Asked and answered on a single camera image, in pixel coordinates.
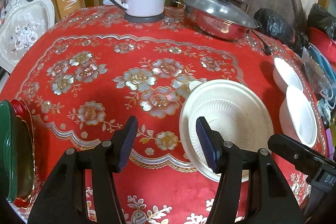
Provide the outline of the near white bowl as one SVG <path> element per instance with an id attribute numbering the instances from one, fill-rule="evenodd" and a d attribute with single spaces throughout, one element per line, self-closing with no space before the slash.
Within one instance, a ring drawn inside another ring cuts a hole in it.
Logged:
<path id="1" fill-rule="evenodd" d="M 282 133 L 312 148 L 317 141 L 317 121 L 310 101 L 295 86 L 288 86 L 279 111 Z"/>

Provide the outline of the red floral tablecloth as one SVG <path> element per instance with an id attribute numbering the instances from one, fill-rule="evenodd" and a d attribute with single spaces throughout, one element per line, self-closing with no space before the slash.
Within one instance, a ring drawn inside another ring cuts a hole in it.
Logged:
<path id="1" fill-rule="evenodd" d="M 36 190 L 68 147 L 87 150 L 138 119 L 126 168 L 115 176 L 127 223 L 205 223 L 217 183 L 190 162 L 179 117 L 197 80 L 230 80 L 264 103 L 274 133 L 285 99 L 273 79 L 275 57 L 297 73 L 313 109 L 317 100 L 298 57 L 258 32 L 236 42 L 203 34 L 181 9 L 156 23 L 129 23 L 115 6 L 77 10 L 23 56 L 1 91 L 22 100 L 34 123 Z"/>

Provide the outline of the white ornate chair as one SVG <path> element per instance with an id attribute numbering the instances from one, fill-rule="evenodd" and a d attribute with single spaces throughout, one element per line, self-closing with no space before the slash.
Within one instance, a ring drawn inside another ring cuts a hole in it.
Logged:
<path id="1" fill-rule="evenodd" d="M 12 73 L 26 52 L 54 24 L 51 0 L 10 0 L 1 11 L 1 68 Z"/>

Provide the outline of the white plastic plate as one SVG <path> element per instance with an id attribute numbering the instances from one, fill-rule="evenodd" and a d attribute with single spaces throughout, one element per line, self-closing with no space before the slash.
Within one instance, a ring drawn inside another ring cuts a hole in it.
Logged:
<path id="1" fill-rule="evenodd" d="M 221 176 L 207 165 L 196 132 L 196 121 L 205 117 L 212 130 L 241 149 L 258 151 L 268 148 L 274 134 L 264 103 L 246 86 L 230 80 L 193 80 L 179 117 L 179 133 L 190 162 L 206 178 L 219 182 Z"/>

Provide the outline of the white bowl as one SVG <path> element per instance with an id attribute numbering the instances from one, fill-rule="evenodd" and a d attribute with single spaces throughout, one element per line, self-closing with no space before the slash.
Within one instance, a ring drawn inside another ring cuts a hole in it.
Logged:
<path id="1" fill-rule="evenodd" d="M 317 121 L 310 101 L 295 86 L 288 86 L 279 111 L 282 133 L 312 148 L 317 141 Z"/>
<path id="2" fill-rule="evenodd" d="M 299 76 L 284 59 L 275 57 L 273 59 L 273 63 L 273 79 L 280 91 L 286 93 L 288 86 L 294 86 L 300 91 L 303 91 L 303 86 Z"/>

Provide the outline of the black plastic bag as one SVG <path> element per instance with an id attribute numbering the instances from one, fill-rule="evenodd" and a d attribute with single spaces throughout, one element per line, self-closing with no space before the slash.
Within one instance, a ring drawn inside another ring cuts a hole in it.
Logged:
<path id="1" fill-rule="evenodd" d="M 259 9 L 253 18 L 259 25 L 258 32 L 280 41 L 294 53 L 302 56 L 307 40 L 283 16 L 270 9 Z"/>
<path id="2" fill-rule="evenodd" d="M 336 36 L 336 18 L 319 4 L 312 5 L 307 17 L 307 26 L 316 28 L 330 39 L 335 40 Z"/>

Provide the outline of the steel pot with glass lid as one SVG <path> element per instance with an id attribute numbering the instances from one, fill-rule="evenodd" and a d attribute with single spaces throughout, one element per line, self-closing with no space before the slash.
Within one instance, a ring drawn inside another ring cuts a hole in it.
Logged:
<path id="1" fill-rule="evenodd" d="M 226 41 L 243 38 L 258 28 L 256 20 L 229 0 L 173 0 L 182 5 L 185 19 L 201 31 Z"/>

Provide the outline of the far white bowl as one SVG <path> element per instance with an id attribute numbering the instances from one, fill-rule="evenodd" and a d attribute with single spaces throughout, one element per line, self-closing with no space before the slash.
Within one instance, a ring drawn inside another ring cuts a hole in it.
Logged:
<path id="1" fill-rule="evenodd" d="M 299 76 L 284 59 L 275 57 L 273 59 L 273 63 L 273 79 L 280 91 L 286 93 L 288 86 L 294 86 L 300 91 L 303 91 L 303 86 Z"/>

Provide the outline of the green plastic plate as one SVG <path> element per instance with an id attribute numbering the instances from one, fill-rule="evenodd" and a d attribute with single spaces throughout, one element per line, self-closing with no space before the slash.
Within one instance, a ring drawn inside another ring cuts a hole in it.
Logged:
<path id="1" fill-rule="evenodd" d="M 11 203 L 15 201 L 17 193 L 17 179 L 14 174 L 16 128 L 11 103 L 7 100 L 1 101 L 1 193 Z"/>

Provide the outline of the red wedding plastic plate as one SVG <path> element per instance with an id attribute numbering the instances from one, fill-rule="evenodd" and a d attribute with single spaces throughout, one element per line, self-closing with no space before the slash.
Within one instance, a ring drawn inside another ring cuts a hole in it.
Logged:
<path id="1" fill-rule="evenodd" d="M 18 208 L 28 208 L 34 193 L 35 179 L 35 152 L 34 152 L 34 130 L 31 114 L 27 105 L 22 100 L 13 99 L 10 101 L 14 114 L 16 130 L 14 139 L 16 141 L 14 155 L 14 174 L 17 179 L 17 193 L 14 205 Z"/>

